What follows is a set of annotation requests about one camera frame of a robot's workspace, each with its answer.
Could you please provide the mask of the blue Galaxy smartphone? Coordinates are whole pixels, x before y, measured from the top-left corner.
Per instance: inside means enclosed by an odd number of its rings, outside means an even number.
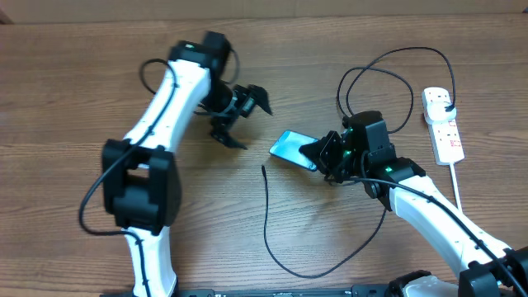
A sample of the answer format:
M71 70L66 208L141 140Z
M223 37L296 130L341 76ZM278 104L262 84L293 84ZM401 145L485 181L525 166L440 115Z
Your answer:
M313 144L317 141L317 139L311 136L292 130L286 130L270 147L269 154L287 162L293 163L311 172L315 172L318 170L315 163L303 155L299 149L301 146Z

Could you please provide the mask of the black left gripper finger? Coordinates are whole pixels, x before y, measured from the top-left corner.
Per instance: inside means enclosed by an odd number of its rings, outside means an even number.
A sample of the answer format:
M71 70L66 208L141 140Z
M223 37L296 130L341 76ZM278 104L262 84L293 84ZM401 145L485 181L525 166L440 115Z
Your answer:
M223 146L229 149L247 149L247 147L238 142L236 139L230 136L227 131L224 130L212 130L210 135L213 139L220 142Z
M265 88L257 85L248 85L247 114L250 115L256 106L260 106L268 115L272 116L269 95Z

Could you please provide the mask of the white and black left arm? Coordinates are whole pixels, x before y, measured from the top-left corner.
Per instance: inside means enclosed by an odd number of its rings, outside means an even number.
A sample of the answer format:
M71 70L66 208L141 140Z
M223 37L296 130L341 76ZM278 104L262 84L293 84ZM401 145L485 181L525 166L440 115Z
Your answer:
M243 149L229 131L255 107L271 113L263 87L222 80L233 54L225 35L208 31L200 43L182 40L162 63L167 70L148 109L122 140L106 141L102 154L105 210L124 235L134 268L130 296L175 296L170 227L182 200L175 155L193 115L208 116L210 135Z

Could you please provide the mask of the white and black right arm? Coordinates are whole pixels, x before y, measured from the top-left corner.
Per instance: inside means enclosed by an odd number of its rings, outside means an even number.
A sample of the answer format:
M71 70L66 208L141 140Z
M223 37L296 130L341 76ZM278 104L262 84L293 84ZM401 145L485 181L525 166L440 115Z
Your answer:
M512 296L527 294L527 251L486 233L437 189L413 160L397 156L378 111L344 117L299 151L336 183L362 182L365 192L410 223L445 260L458 282L415 271L389 282L388 296Z

